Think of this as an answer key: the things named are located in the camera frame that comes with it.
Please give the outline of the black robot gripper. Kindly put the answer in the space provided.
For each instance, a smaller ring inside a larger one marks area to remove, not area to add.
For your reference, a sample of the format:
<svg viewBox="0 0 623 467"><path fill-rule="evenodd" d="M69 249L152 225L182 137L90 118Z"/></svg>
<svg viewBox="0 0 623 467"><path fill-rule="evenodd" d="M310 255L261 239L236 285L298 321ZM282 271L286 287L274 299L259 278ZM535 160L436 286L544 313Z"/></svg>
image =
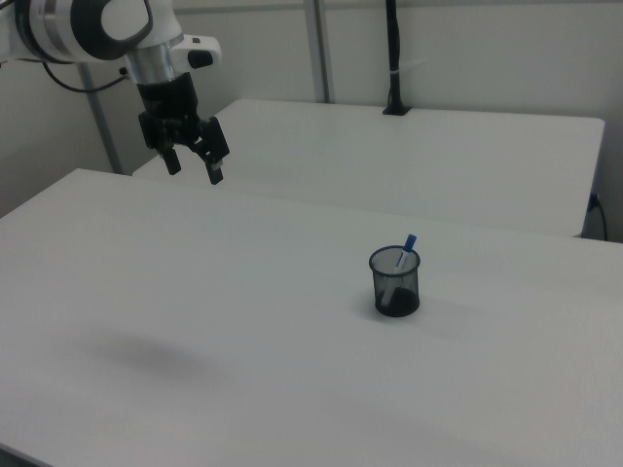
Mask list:
<svg viewBox="0 0 623 467"><path fill-rule="evenodd" d="M175 144L191 147L206 168L209 181L223 180L223 159L230 148L216 117L204 121L198 115L198 97L190 73L166 83L138 85L145 110L138 116L146 146L165 162L167 172L175 175L181 164Z"/></svg>

